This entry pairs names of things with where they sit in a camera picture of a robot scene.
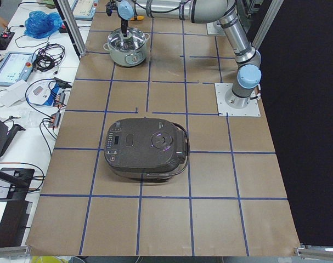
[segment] silver pot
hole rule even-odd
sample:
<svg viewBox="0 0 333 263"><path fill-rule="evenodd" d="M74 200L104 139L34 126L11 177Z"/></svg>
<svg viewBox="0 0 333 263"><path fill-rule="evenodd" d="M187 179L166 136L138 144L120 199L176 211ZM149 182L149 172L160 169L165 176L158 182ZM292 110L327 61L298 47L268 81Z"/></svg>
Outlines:
<svg viewBox="0 0 333 263"><path fill-rule="evenodd" d="M124 37L121 29L118 28L111 32L103 48L110 53L112 60L117 64L133 67L145 60L148 40L149 34L137 28L129 27L127 37Z"/></svg>

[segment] pot lid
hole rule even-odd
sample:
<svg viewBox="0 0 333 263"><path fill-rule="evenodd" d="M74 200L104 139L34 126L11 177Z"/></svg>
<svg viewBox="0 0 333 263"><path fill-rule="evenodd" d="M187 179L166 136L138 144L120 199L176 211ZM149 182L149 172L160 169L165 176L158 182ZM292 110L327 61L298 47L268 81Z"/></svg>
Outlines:
<svg viewBox="0 0 333 263"><path fill-rule="evenodd" d="M123 36L121 28L112 31L108 36L110 48L121 52L133 52L143 46L144 42L144 33L134 27L127 28L127 37Z"/></svg>

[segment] light blue cap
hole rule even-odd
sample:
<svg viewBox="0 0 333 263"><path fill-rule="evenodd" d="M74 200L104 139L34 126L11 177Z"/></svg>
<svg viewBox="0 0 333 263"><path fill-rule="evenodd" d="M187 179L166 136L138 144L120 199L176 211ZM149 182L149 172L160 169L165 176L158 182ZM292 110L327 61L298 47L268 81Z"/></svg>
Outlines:
<svg viewBox="0 0 333 263"><path fill-rule="evenodd" d="M261 79L261 71L255 65L244 65L237 74L238 83L245 89L255 88Z"/></svg>
<svg viewBox="0 0 333 263"><path fill-rule="evenodd" d="M118 6L117 11L118 11L118 14L125 20L130 20L131 18L133 18L133 15L134 15L133 8L125 0L122 0L120 2L120 5Z"/></svg>

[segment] yellow object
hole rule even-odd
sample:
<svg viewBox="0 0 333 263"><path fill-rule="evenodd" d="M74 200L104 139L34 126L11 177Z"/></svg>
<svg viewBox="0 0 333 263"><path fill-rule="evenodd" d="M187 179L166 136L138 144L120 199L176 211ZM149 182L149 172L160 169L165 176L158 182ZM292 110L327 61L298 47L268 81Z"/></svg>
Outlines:
<svg viewBox="0 0 333 263"><path fill-rule="evenodd" d="M143 19L144 19L144 16L137 15L137 19L136 19L136 17L133 17L133 18L131 18L131 21L139 21L139 20L143 20Z"/></svg>
<svg viewBox="0 0 333 263"><path fill-rule="evenodd" d="M69 263L65 259L60 259L55 256L34 256L31 263Z"/></svg>

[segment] white robotic arm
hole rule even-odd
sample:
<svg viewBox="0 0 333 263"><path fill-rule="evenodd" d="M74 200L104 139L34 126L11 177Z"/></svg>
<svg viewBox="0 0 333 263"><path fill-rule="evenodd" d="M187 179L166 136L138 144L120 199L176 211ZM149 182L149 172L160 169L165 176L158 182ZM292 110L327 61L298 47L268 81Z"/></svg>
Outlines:
<svg viewBox="0 0 333 263"><path fill-rule="evenodd" d="M110 0L116 3L122 20L136 15L151 18L191 20L192 23L218 22L235 54L238 77L227 103L234 108L244 108L261 79L260 53L251 45L235 12L236 0Z"/></svg>

